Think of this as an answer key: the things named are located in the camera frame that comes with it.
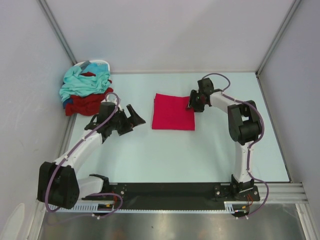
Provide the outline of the pink red t shirt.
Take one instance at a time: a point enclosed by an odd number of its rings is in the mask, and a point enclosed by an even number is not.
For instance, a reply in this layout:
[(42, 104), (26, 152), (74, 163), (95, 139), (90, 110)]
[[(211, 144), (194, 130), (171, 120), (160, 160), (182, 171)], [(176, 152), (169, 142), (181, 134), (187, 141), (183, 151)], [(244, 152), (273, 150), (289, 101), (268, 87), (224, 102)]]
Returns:
[(151, 128), (153, 130), (194, 131), (195, 113), (187, 109), (188, 96), (156, 93)]

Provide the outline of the white laundry basket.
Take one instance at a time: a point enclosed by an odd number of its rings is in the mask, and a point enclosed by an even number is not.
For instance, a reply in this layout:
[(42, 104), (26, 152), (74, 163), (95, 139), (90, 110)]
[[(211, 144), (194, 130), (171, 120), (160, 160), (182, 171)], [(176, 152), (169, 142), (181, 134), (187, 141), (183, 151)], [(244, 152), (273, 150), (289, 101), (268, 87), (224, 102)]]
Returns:
[(82, 74), (91, 73), (97, 75), (103, 72), (110, 73), (111, 71), (109, 63), (105, 60), (86, 60), (76, 63), (75, 66), (80, 67)]

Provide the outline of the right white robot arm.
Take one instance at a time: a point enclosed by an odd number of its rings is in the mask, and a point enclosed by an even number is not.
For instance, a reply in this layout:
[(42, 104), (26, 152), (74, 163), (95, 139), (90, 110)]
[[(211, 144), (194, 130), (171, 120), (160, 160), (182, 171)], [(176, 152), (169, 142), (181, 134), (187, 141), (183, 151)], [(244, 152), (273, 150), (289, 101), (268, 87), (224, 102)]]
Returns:
[(229, 135), (235, 142), (235, 165), (226, 195), (242, 201), (255, 186), (251, 156), (253, 146), (261, 140), (265, 132), (262, 116), (254, 101), (241, 101), (226, 95), (224, 90), (215, 89), (208, 77), (198, 80), (197, 84), (198, 90), (190, 92), (187, 109), (202, 113), (208, 105), (227, 114)]

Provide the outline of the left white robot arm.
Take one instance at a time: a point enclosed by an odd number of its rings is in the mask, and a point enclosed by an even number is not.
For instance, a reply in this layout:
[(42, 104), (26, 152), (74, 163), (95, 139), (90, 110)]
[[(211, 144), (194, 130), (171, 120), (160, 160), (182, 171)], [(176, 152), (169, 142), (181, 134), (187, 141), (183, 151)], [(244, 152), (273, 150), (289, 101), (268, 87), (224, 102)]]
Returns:
[(119, 136), (145, 124), (133, 107), (127, 105), (129, 115), (114, 102), (102, 102), (99, 112), (85, 126), (78, 142), (53, 162), (45, 161), (39, 168), (37, 199), (46, 206), (71, 209), (78, 200), (98, 198), (105, 200), (112, 188), (108, 177), (90, 174), (78, 179), (77, 173), (89, 156), (113, 132)]

